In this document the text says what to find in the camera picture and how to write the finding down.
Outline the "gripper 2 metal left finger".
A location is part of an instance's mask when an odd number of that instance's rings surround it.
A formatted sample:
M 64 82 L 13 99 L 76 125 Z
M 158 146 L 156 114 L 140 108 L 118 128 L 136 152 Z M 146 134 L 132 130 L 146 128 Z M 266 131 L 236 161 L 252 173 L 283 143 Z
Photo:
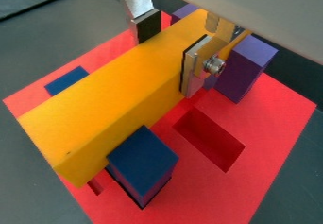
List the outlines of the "gripper 2 metal left finger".
M 154 8 L 152 0 L 120 0 L 120 2 L 134 42 L 140 44 L 161 31 L 161 11 Z

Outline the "gripper 2 metal right finger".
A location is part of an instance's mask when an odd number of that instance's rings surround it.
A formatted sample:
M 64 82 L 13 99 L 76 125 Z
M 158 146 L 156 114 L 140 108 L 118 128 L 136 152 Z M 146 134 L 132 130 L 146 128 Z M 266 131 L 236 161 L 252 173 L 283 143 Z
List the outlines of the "gripper 2 metal right finger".
M 220 50 L 232 42 L 236 26 L 208 12 L 204 27 L 212 35 L 204 34 L 184 50 L 180 72 L 180 93 L 190 98 L 201 88 L 208 74 L 218 76 L 225 61 L 218 58 Z

